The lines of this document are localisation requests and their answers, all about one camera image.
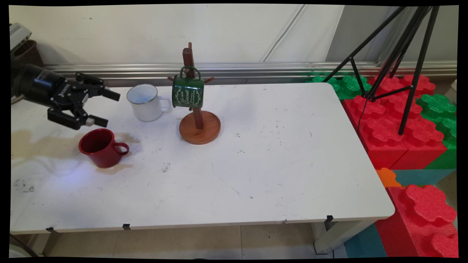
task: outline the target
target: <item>tripod leg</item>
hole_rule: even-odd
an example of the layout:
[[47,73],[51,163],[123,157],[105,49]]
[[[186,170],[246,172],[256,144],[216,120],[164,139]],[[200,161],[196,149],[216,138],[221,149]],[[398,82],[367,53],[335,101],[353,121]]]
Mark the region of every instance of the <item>tripod leg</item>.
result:
[[346,57],[346,59],[341,62],[340,65],[338,65],[331,73],[328,75],[322,82],[327,82],[331,77],[333,77],[346,63],[350,61],[350,58],[354,57],[361,49],[367,45],[377,34],[384,29],[398,14],[400,14],[405,7],[398,7],[398,9],[393,12],[391,16],[389,16],[370,36],[368,36],[364,42],[362,42],[349,56]]
[[390,53],[390,56],[388,57],[388,60],[385,62],[384,66],[382,67],[381,72],[379,73],[379,76],[377,77],[374,85],[372,85],[371,90],[369,91],[368,95],[370,97],[373,97],[375,95],[375,92],[377,91],[377,87],[380,85],[382,82],[383,78],[385,75],[388,73],[390,70],[390,67],[392,66],[393,62],[397,59],[398,54],[401,53],[401,51],[404,48],[404,45],[407,43],[407,39],[409,36],[411,36],[411,33],[413,29],[416,27],[417,23],[424,18],[424,15],[426,14],[426,11],[429,7],[418,7],[416,12],[414,13],[413,17],[411,18],[408,26],[406,27],[405,31],[403,32],[402,36],[396,43],[395,48],[393,51]]
[[[427,15],[427,13],[428,13],[430,10],[431,10],[431,8],[427,9],[427,11],[426,11],[424,17]],[[412,36],[408,39],[407,43],[405,44],[405,47],[403,48],[403,51],[400,53],[400,56],[399,56],[398,60],[397,60],[396,63],[395,63],[395,66],[393,66],[393,69],[390,71],[390,76],[389,76],[389,78],[393,78],[393,76],[395,76],[396,70],[398,69],[398,66],[400,66],[400,63],[401,63],[402,60],[403,60],[403,56],[405,55],[406,50],[408,50],[408,48],[410,47],[410,44],[411,44],[411,42],[413,41],[414,35],[416,34],[417,29],[418,29],[419,26],[421,25],[421,22],[422,22],[422,21],[423,21],[422,19],[419,21],[419,23],[418,23],[417,26],[416,26],[416,30],[414,30],[414,32],[412,33]]]
[[400,129],[398,134],[403,135],[405,131],[406,121],[408,120],[408,114],[410,113],[411,104],[413,102],[414,93],[416,92],[417,82],[419,81],[419,75],[423,68],[424,58],[426,56],[427,47],[429,46],[429,41],[431,39],[432,30],[434,29],[434,24],[437,18],[437,12],[439,11],[439,6],[434,6],[432,8],[431,17],[429,18],[429,23],[427,24],[426,33],[424,35],[423,45],[421,46],[421,51],[417,59],[416,69],[414,71],[413,82],[411,83],[411,88],[409,89],[408,99],[406,100],[405,111],[403,112],[402,122],[400,123]]

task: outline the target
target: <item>red foam block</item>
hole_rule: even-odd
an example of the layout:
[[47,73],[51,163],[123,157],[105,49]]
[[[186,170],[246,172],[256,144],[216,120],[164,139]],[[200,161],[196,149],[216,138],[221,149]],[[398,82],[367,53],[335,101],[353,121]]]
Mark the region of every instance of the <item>red foam block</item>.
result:
[[[358,127],[365,102],[366,99],[361,96],[343,101],[344,111],[354,129]],[[359,139],[375,169],[391,167],[408,150],[402,141],[402,136],[397,134],[397,125],[385,116],[385,110],[378,101],[368,100],[358,132]]]
[[432,185],[388,187],[395,214],[375,222],[387,256],[458,257],[457,216]]
[[[352,100],[343,100],[343,108],[351,121],[354,129],[358,128],[359,117],[364,109],[366,98],[356,96]],[[385,116],[385,107],[379,101],[372,102],[367,100],[366,110],[361,118],[362,125],[370,119],[380,119]]]
[[436,130],[432,121],[424,118],[408,119],[403,134],[408,151],[390,169],[424,169],[447,150],[442,143],[443,139],[444,134]]
[[383,117],[361,124],[359,138],[375,169],[392,167],[408,151],[398,135],[398,126]]
[[[390,95],[386,101],[382,104],[385,106],[385,115],[400,124],[403,118],[403,112],[405,111],[406,101],[408,95],[398,93]],[[421,111],[423,108],[416,104],[416,100],[413,99],[411,107],[409,109],[408,119],[417,119],[421,117]]]
[[[413,75],[406,75],[404,78],[400,79],[400,83],[404,87],[411,85],[413,81]],[[434,95],[434,90],[436,85],[429,82],[429,78],[423,75],[419,75],[419,80],[417,81],[416,92],[414,93],[415,98],[420,98],[423,94]]]
[[[377,76],[375,76],[372,79],[369,79],[367,83],[374,85],[375,81],[377,80]],[[382,82],[380,83],[379,87],[377,88],[377,91],[375,92],[376,96],[388,93],[390,91],[397,90],[399,88],[404,88],[405,86],[400,82],[400,80],[397,77],[389,78],[388,76],[385,76]],[[383,97],[379,99],[381,102],[384,102],[388,99],[389,97]]]

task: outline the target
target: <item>white wall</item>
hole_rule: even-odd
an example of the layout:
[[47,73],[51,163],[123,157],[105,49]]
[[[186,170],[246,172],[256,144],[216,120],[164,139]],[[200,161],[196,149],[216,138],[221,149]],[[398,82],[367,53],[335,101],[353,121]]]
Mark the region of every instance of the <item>white wall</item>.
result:
[[[299,4],[9,6],[45,64],[260,62]],[[343,6],[307,5],[267,61],[324,61]]]

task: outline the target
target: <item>foam building block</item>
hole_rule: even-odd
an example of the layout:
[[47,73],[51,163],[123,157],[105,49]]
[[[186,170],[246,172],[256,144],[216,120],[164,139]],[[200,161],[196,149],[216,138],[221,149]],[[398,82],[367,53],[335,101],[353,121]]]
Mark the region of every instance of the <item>foam building block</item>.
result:
[[[366,99],[359,95],[352,100],[343,101],[344,111],[356,130],[365,102]],[[398,126],[387,119],[385,110],[378,101],[368,100],[358,131],[375,169],[391,167],[408,150],[402,136],[398,135]]]
[[434,96],[430,96],[425,94],[417,99],[416,103],[423,108],[421,116],[437,125],[444,118],[456,119],[455,112],[457,111],[457,107],[450,104],[448,98],[443,95],[435,94]]
[[408,151],[398,126],[387,118],[368,120],[359,138],[375,169],[392,167]]
[[344,243],[348,258],[387,257],[375,224]]
[[382,168],[376,171],[382,181],[383,187],[401,187],[401,184],[396,181],[396,174],[392,170]]
[[[364,110],[364,104],[366,103],[366,98],[358,95],[355,96],[352,100],[344,100],[343,101],[343,108],[348,118],[351,121],[354,129],[358,128],[358,121],[359,117]],[[379,101],[372,102],[367,100],[366,110],[361,118],[361,128],[362,125],[365,124],[370,119],[380,119],[385,117],[385,107],[380,104]]]
[[424,118],[408,119],[403,134],[403,142],[408,151],[390,169],[424,169],[443,154],[447,148],[442,143],[444,134],[436,130],[436,125]]
[[419,169],[419,170],[393,170],[396,181],[402,185],[434,185],[455,169]]
[[[371,86],[374,85],[375,81],[377,80],[378,76],[375,76],[372,79],[369,79],[367,83],[369,83]],[[405,86],[400,82],[400,80],[397,77],[389,78],[388,76],[385,76],[382,82],[380,83],[380,86],[377,88],[377,91],[375,92],[376,96],[388,93],[390,91],[397,90],[399,88],[404,88]],[[393,95],[387,96],[380,98],[380,102],[386,101],[389,97]]]
[[[381,102],[385,106],[385,115],[392,121],[400,125],[403,112],[405,111],[406,101],[408,96],[402,93],[390,95],[386,101]],[[413,103],[409,109],[408,119],[421,119],[421,111],[423,108],[416,104],[416,100],[413,99]]]
[[[320,83],[322,82],[323,80],[325,79],[325,77],[321,77],[321,76],[315,76],[314,78],[312,78],[312,80],[307,80],[306,82],[312,82],[312,83]],[[341,88],[340,86],[340,81],[335,79],[334,77],[331,77],[328,81],[327,81],[328,84],[330,84],[333,89],[335,90],[335,92],[338,92]]]
[[395,214],[375,222],[387,256],[458,257],[455,210],[432,185],[388,187]]
[[[367,83],[367,79],[365,77],[361,76],[360,78],[364,90],[369,91],[372,86]],[[336,94],[342,102],[343,100],[353,99],[355,96],[361,95],[361,89],[355,76],[344,76],[340,81],[340,86],[341,88]]]
[[447,148],[443,154],[431,162],[425,169],[456,169],[457,168],[457,121],[445,118],[436,127],[444,134],[442,143]]
[[[413,75],[406,75],[400,79],[400,83],[404,87],[410,86],[413,82]],[[434,95],[434,90],[436,85],[429,81],[429,78],[423,75],[419,75],[419,80],[417,81],[416,92],[414,93],[415,98],[420,98],[423,94]]]

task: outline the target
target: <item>orange foam piece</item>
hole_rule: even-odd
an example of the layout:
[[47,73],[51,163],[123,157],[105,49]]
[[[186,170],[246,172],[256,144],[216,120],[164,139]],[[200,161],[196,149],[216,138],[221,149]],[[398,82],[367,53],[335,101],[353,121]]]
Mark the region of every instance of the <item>orange foam piece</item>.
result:
[[380,180],[382,181],[383,187],[401,187],[402,185],[396,181],[396,174],[388,169],[382,168],[380,170],[376,170],[377,174],[379,175]]

